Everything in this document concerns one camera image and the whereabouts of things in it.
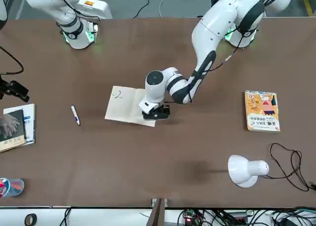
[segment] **book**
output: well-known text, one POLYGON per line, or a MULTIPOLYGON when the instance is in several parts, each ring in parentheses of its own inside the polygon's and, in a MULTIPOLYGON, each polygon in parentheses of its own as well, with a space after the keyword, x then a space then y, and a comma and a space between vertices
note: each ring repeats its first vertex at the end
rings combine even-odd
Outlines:
POLYGON ((276 93, 246 90, 245 105, 249 131, 280 132, 276 93))
POLYGON ((35 104, 27 104, 4 109, 3 113, 10 113, 16 110, 23 110, 26 145, 35 143, 35 104))
POLYGON ((8 151, 25 144, 23 110, 17 110, 0 117, 0 152, 8 151))
POLYGON ((144 89, 113 86, 104 119, 154 127, 156 121, 144 120, 138 106, 144 96, 144 89))

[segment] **orange label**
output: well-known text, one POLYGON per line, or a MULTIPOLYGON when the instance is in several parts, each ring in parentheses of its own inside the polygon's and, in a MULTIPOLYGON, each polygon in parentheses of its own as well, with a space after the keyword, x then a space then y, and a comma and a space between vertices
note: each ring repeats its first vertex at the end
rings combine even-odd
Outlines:
POLYGON ((86 0, 84 4, 93 6, 93 5, 94 5, 94 2, 91 2, 91 1, 86 0))

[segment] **white lamp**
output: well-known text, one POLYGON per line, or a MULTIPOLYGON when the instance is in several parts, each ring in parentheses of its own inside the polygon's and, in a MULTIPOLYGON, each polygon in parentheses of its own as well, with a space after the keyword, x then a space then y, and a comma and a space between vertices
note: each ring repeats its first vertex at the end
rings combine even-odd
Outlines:
POLYGON ((252 187, 258 176, 267 175, 269 166, 265 161, 249 161, 240 155, 232 155, 228 160, 228 172, 232 181, 239 187, 252 187))

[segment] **open notebook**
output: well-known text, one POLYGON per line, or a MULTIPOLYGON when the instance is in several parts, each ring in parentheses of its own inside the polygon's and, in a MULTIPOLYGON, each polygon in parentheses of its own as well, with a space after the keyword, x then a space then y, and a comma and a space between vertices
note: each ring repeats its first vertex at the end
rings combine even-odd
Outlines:
POLYGON ((138 107, 144 96, 144 89, 113 86, 105 119, 154 127, 156 121, 144 120, 138 107))

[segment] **yellow floor line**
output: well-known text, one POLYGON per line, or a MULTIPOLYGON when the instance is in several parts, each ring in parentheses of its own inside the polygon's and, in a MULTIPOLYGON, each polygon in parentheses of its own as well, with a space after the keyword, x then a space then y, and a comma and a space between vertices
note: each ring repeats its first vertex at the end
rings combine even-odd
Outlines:
POLYGON ((308 16, 312 16, 313 12, 312 12, 312 8, 311 8, 311 4, 308 0, 303 0, 304 1, 304 5, 307 11, 308 16))

